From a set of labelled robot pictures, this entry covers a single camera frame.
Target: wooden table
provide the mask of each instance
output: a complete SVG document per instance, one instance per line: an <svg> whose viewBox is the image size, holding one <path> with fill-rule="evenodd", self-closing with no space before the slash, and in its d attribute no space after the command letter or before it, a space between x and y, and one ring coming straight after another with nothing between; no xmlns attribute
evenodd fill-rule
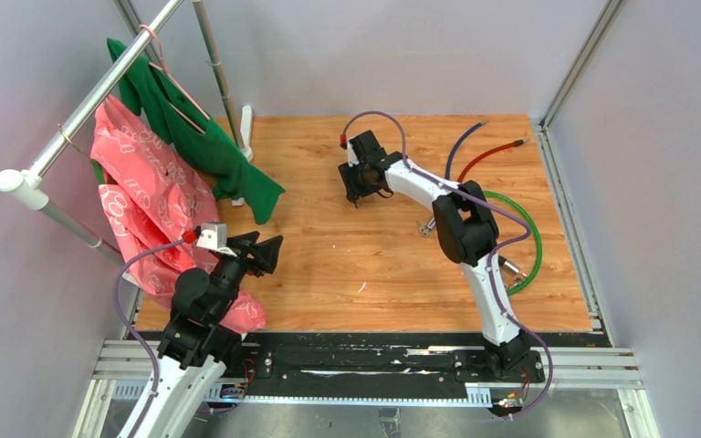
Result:
<svg viewBox="0 0 701 438"><path fill-rule="evenodd" d="M522 138L530 143L502 151L475 166L467 179L520 203L542 234L539 276L511 298L518 318L540 331L590 330L587 308L552 202L539 150L524 116L409 116L408 153L421 167L444 175L457 138L479 120L490 123L464 142L452 178L482 151ZM232 235L259 230L262 239L284 236L274 275L248 277L243 288L259 299L269 330L478 330L474 299L458 266L448 261L435 233L422 237L415 221L430 214L402 196L371 196L359 209L345 199L337 166L346 160L339 135L347 117L259 117L254 123L254 164L287 190L270 222L254 224L248 207L219 202ZM398 130L380 117L358 120L349 134L371 129L386 151L401 149ZM496 215L500 240L521 227ZM502 254L530 270L533 239ZM145 298L139 330L162 329L168 311Z"/></svg>

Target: garment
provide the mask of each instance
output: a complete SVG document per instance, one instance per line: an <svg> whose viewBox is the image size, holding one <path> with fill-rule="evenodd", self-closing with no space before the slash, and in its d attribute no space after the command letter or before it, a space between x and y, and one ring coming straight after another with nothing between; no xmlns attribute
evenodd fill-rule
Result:
<svg viewBox="0 0 701 438"><path fill-rule="evenodd" d="M116 60L126 46L108 39L111 59ZM252 166L213 120L187 99L171 80L149 59L138 57L120 81L122 102L135 114L141 109L152 130L166 143L172 143L179 155L193 168L212 174L216 199L243 198L254 212L257 224L264 224L285 191L277 182ZM198 132L176 109L205 130Z"/></svg>
<svg viewBox="0 0 701 438"><path fill-rule="evenodd" d="M100 201L125 260L218 221L215 199L200 175L113 96L95 111L90 158L99 164ZM149 297L169 308L183 271L211 272L217 262L210 252L183 244L144 257L129 272ZM261 329L265 311L240 292L221 324L238 333Z"/></svg>

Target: blue cable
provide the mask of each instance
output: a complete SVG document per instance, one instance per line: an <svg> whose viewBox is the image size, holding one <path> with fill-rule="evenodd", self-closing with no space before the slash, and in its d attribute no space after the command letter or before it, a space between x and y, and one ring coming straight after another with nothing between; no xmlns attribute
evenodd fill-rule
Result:
<svg viewBox="0 0 701 438"><path fill-rule="evenodd" d="M455 142L455 146L453 146L453 149L450 151L450 156L447 157L447 165L445 167L445 179L449 180L450 179L450 169L453 167L453 158L455 158L455 153L458 152L458 148L461 147L461 144L474 132L475 130L478 130L482 128L483 126L487 125L488 120L482 120L476 125L472 126L469 128L466 132L464 132L464 135L461 136L458 141Z"/></svg>

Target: gray floor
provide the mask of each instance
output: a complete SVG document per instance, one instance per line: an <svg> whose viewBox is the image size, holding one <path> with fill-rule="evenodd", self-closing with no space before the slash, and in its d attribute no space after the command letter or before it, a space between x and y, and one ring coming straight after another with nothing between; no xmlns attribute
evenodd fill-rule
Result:
<svg viewBox="0 0 701 438"><path fill-rule="evenodd" d="M132 402L114 402L102 436L116 436ZM435 437L630 437L616 391L554 391L513 423L488 422L474 408L383 408L242 404L234 412L198 415L184 438L435 438Z"/></svg>

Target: clothes rack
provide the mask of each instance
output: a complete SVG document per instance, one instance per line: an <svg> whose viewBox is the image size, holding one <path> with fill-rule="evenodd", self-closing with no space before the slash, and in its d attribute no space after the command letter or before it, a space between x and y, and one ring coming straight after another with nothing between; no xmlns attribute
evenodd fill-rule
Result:
<svg viewBox="0 0 701 438"><path fill-rule="evenodd" d="M183 3L183 0L169 0L157 16L149 24L149 27L156 33L159 32L165 23L173 16L173 13ZM246 157L251 160L249 139L252 122L252 111L250 107L243 108L242 123L237 116L236 106L229 96L229 88L226 85L225 73L222 70L218 50L208 21L203 0L192 0L194 12L200 30L203 33L203 40L208 50L211 68L214 70L216 84L225 105L225 112L230 122L235 144L241 149ZM50 201L46 193L39 190L42 178L50 167L55 163L60 154L69 145L68 139L78 133L79 129L95 112L106 96L111 93L120 79L127 73L133 62L148 50L151 46L152 34L146 30L139 31L132 43L122 53L122 55L111 65L108 71L98 81L95 87L81 101L77 108L71 113L68 119L62 123L55 135L50 139L44 149L38 154L31 165L23 170L17 171L7 169L0 172L0 191L9 193L31 210L39 211L68 229L76 237L81 239L89 247L101 252L107 258L116 263L123 263L122 254L115 245L104 240L94 231L90 230L82 222L64 212L59 206Z"/></svg>

